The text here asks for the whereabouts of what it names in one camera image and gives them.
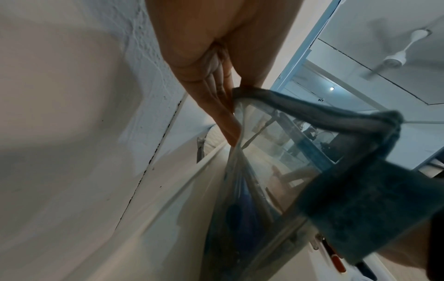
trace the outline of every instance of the white ceiling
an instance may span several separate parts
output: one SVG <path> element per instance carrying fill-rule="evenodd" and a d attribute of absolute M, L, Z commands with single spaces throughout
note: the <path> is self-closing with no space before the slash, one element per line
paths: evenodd
<path fill-rule="evenodd" d="M 368 105 L 357 96 L 341 86 L 336 85 L 324 76 L 319 75 L 305 65 L 298 70 L 292 80 L 303 89 L 313 93 L 319 99 L 323 99 L 324 103 L 330 104 L 331 106 L 351 111 L 374 109 L 374 107 Z"/>
<path fill-rule="evenodd" d="M 358 63 L 372 69 L 387 56 L 369 23 L 387 21 L 389 44 L 394 52 L 410 42 L 410 33 L 444 15 L 444 0 L 347 0 L 319 36 Z M 442 62 L 444 65 L 444 20 L 432 28 L 432 35 L 413 44 L 410 59 Z M 444 103 L 444 71 L 404 66 L 381 74 L 426 104 Z"/>

